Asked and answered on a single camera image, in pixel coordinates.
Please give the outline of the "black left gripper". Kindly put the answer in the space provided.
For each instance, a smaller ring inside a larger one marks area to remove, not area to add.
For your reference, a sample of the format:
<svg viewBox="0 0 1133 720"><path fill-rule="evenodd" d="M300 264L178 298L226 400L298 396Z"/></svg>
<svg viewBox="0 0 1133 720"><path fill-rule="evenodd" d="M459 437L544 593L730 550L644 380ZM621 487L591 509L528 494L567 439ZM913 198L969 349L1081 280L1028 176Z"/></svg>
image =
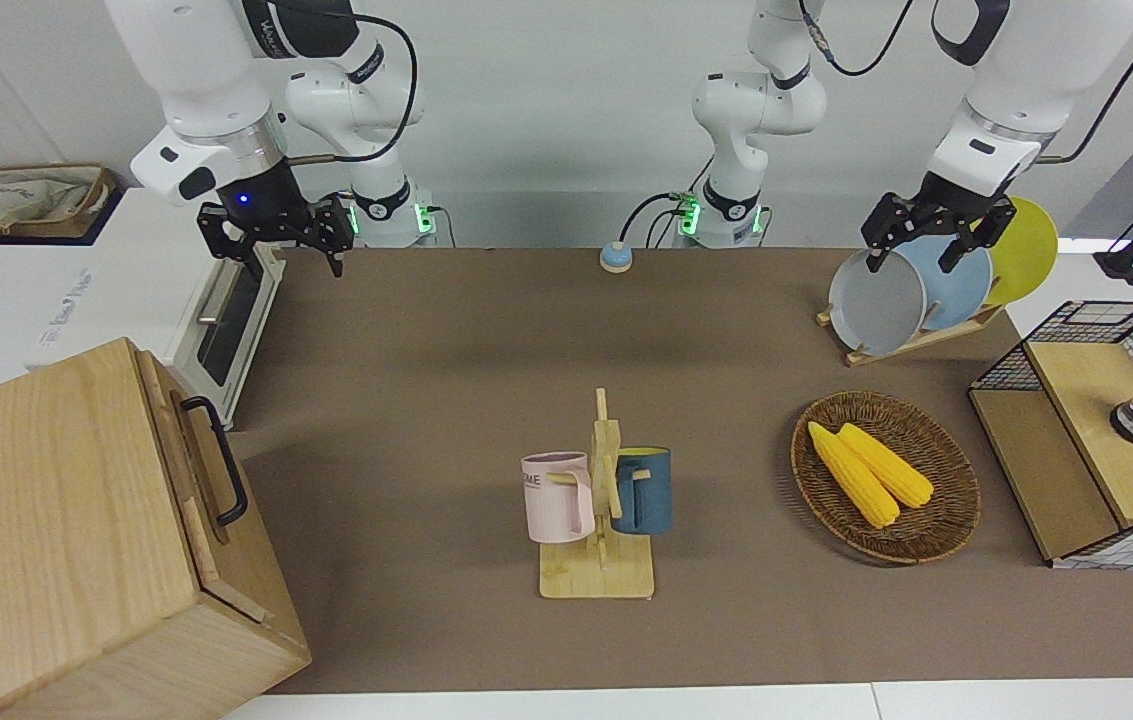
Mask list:
<svg viewBox="0 0 1133 720"><path fill-rule="evenodd" d="M938 259L942 273L951 273L974 249L991 249L1017 214L1013 201L979 195L951 183L940 173L926 172L913 200L898 193L883 193L863 222L863 240L869 249L866 266L877 273L892 249L921 237L942 217L938 232L949 236L949 245Z"/></svg>

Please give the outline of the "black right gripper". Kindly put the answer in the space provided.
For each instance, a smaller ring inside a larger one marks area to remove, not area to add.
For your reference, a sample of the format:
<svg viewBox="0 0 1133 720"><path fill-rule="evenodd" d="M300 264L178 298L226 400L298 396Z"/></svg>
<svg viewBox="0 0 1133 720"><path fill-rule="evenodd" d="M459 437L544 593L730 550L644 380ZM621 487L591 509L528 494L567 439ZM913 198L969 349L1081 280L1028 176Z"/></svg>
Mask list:
<svg viewBox="0 0 1133 720"><path fill-rule="evenodd" d="M296 240L310 231L313 213L305 200L290 161L281 160L263 173L237 179L218 188L218 200L202 202L197 228L214 259L240 263L246 272L263 281L263 265L256 256L256 242ZM346 273L343 255L352 249L353 225L339 197L327 197L314 205L316 249L327 259L334 278ZM225 223L241 229L237 240L229 237Z"/></svg>

